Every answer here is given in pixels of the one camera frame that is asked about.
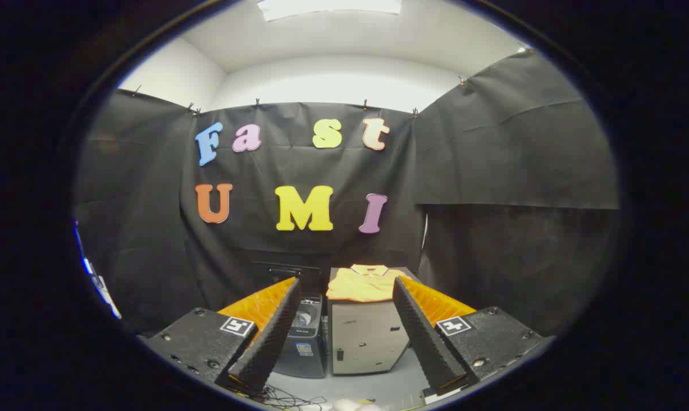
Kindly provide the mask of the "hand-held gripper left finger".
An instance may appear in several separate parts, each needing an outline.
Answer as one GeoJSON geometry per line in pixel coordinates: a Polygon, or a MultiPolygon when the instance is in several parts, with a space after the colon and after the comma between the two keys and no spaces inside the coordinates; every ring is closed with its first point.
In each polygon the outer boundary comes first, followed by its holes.
{"type": "Polygon", "coordinates": [[[209,386],[259,396],[278,362],[301,299],[290,277],[219,311],[195,308],[144,344],[209,386]]]}

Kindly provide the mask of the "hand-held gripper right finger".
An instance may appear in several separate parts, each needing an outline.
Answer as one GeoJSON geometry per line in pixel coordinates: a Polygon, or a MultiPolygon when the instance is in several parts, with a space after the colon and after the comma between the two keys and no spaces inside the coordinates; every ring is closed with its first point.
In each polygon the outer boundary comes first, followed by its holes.
{"type": "Polygon", "coordinates": [[[500,307],[477,310],[402,276],[394,281],[392,301],[436,394],[495,380],[554,341],[500,307]]]}

